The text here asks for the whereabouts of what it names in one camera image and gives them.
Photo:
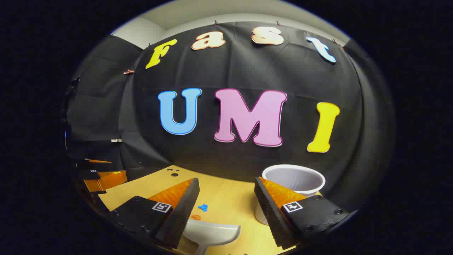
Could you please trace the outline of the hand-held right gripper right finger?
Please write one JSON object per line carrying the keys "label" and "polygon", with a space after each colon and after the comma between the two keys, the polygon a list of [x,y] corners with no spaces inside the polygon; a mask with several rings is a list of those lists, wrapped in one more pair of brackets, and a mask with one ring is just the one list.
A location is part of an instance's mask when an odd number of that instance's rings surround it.
{"label": "hand-held right gripper right finger", "polygon": [[262,177],[254,193],[278,247],[320,242],[356,215],[321,195],[307,197]]}

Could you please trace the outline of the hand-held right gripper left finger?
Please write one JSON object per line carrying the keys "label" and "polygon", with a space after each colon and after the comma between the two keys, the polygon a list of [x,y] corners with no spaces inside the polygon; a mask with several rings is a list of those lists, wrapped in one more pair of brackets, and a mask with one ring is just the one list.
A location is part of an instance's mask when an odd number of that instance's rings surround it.
{"label": "hand-held right gripper left finger", "polygon": [[199,179],[191,178],[149,198],[132,197],[110,212],[110,220],[146,245],[176,249],[199,192]]}

